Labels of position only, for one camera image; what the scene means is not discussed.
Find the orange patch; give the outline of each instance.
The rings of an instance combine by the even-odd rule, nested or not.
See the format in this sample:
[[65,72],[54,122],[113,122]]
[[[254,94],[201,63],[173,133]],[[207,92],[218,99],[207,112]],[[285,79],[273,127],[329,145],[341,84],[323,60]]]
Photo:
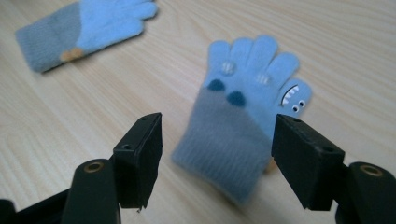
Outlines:
[[65,51],[61,54],[61,61],[62,62],[71,62],[75,59],[81,58],[82,56],[84,56],[84,51],[82,49],[79,48],[73,48],[70,51]]

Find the table surface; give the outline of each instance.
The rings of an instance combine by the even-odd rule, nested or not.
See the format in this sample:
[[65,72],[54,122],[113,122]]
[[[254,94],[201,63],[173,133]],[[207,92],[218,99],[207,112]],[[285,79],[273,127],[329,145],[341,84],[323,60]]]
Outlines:
[[334,223],[304,210],[279,170],[245,207],[175,166],[215,40],[271,35],[300,59],[313,89],[301,119],[346,152],[396,174],[396,2],[157,1],[145,32],[45,74],[29,70],[14,32],[72,3],[0,2],[0,198],[17,210],[69,188],[84,161],[108,158],[140,117],[163,113],[159,177],[123,223]]

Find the blue glove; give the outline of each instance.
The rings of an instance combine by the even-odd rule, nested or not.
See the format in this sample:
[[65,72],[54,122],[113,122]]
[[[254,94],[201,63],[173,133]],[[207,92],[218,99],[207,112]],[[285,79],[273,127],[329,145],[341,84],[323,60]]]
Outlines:
[[173,161],[244,204],[271,158],[276,114],[298,117],[311,89],[291,78],[290,53],[267,35],[214,42],[208,71]]
[[149,0],[80,0],[16,32],[29,66],[45,72],[135,35],[157,12]]

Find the glove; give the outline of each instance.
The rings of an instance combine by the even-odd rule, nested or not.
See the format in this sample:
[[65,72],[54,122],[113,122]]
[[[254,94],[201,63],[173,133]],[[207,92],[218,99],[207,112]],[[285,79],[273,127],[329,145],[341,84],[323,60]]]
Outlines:
[[45,72],[143,31],[155,15],[149,0],[80,0],[16,32],[30,68]]
[[312,94],[291,78],[298,59],[276,51],[268,35],[211,44],[206,79],[172,154],[237,204],[248,201],[271,158],[276,114],[297,118]]

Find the cartoon teeth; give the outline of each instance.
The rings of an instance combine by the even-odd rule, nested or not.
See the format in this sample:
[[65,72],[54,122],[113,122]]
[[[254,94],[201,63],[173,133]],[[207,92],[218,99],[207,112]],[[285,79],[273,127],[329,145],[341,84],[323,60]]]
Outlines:
[[290,99],[297,91],[299,91],[299,90],[300,90],[300,88],[299,88],[297,85],[291,87],[291,88],[285,93],[285,95],[283,96],[281,105],[286,105],[286,104],[288,104],[288,103],[289,103],[289,99]]

